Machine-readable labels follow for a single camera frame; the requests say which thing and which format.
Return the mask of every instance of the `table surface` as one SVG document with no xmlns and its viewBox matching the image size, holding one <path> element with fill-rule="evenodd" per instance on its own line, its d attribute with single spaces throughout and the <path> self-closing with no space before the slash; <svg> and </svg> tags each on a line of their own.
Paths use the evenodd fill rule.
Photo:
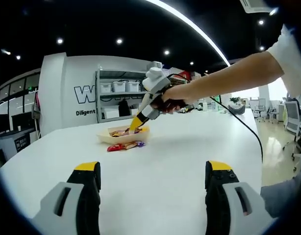
<svg viewBox="0 0 301 235">
<path fill-rule="evenodd" d="M 250 109 L 240 119 L 257 133 Z M 206 161 L 229 164 L 260 192 L 260 146 L 235 117 L 212 111 L 161 115 L 148 122 L 146 146 L 108 153 L 96 134 L 130 122 L 56 130 L 22 150 L 0 169 L 15 204 L 33 217 L 40 200 L 78 164 L 99 161 L 101 234 L 201 235 L 207 226 Z"/>
</svg>

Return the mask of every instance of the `ceiling light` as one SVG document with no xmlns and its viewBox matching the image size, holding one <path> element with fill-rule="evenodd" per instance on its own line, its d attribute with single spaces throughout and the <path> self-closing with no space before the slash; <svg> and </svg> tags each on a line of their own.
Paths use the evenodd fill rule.
<svg viewBox="0 0 301 235">
<path fill-rule="evenodd" d="M 60 45 L 60 44 L 62 44 L 62 43 L 63 43 L 63 39 L 62 39 L 62 38 L 58 38 L 58 39 L 57 39 L 57 44 Z"/>
<path fill-rule="evenodd" d="M 273 9 L 273 10 L 269 13 L 269 15 L 272 16 L 272 15 L 276 14 L 277 11 L 278 11 L 278 7 L 276 7 L 275 9 Z"/>
<path fill-rule="evenodd" d="M 160 0 L 146 0 L 148 2 L 151 2 L 167 11 L 172 13 L 173 15 L 177 16 L 180 20 L 187 23 L 191 28 L 193 28 L 198 34 L 200 34 L 205 40 L 214 48 L 214 50 L 218 53 L 218 55 L 223 59 L 223 61 L 226 63 L 226 65 L 229 67 L 230 63 L 225 57 L 225 55 L 222 53 L 222 51 L 216 46 L 213 40 L 210 39 L 210 37 L 207 36 L 206 33 L 203 32 L 196 24 L 194 24 L 189 18 L 175 10 L 173 7 L 169 6 L 168 4 L 160 1 Z"/>
<path fill-rule="evenodd" d="M 4 54 L 7 54 L 7 55 L 11 55 L 11 52 L 5 50 L 5 49 L 1 49 L 1 52 L 4 53 Z"/>
<path fill-rule="evenodd" d="M 120 45 L 122 44 L 123 40 L 121 38 L 117 39 L 117 44 Z"/>
</svg>

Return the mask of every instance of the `floor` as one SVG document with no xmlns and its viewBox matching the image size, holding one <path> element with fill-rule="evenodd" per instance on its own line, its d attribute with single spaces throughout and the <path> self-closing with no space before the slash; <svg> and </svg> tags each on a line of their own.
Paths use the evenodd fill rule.
<svg viewBox="0 0 301 235">
<path fill-rule="evenodd" d="M 299 159 L 293 162 L 291 153 L 293 145 L 288 145 L 282 150 L 282 147 L 294 136 L 284 130 L 283 122 L 272 124 L 270 122 L 256 122 L 259 138 L 263 146 L 263 172 L 262 185 L 272 185 L 291 179 L 300 171 L 300 164 L 296 173 L 293 172 L 295 164 Z"/>
</svg>

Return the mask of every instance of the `paper tray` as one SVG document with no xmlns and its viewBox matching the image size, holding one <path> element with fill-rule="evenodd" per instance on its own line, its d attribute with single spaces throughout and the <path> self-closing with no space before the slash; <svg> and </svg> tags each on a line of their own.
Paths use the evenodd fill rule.
<svg viewBox="0 0 301 235">
<path fill-rule="evenodd" d="M 150 129 L 148 126 L 143 126 L 142 131 L 140 131 L 137 134 L 127 135 L 127 136 L 119 136 L 119 137 L 112 137 L 110 136 L 111 132 L 119 131 L 119 130 L 126 130 L 130 126 L 119 126 L 119 127 L 113 127 L 108 128 L 104 130 L 103 132 L 97 134 L 98 139 L 101 142 L 110 143 L 110 144 L 117 144 L 117 143 L 129 143 L 133 141 L 146 141 L 149 134 Z"/>
</svg>

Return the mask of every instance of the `shelf unit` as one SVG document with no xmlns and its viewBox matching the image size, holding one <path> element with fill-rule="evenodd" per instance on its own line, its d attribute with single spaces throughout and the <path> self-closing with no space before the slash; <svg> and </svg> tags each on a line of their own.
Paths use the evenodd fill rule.
<svg viewBox="0 0 301 235">
<path fill-rule="evenodd" d="M 102 119 L 101 114 L 101 100 L 100 98 L 106 97 L 140 97 L 141 99 L 146 94 L 146 91 L 141 92 L 118 92 L 118 93 L 100 93 L 100 81 L 101 80 L 139 80 L 142 84 L 142 80 L 146 77 L 146 71 L 125 71 L 125 70 L 106 70 L 101 69 L 98 66 L 98 70 L 95 76 L 95 85 L 96 85 L 96 114 L 97 114 L 97 122 L 108 122 L 108 121 L 117 121 L 123 119 L 133 118 L 132 115 L 125 117 L 115 117 L 115 118 L 107 118 Z"/>
</svg>

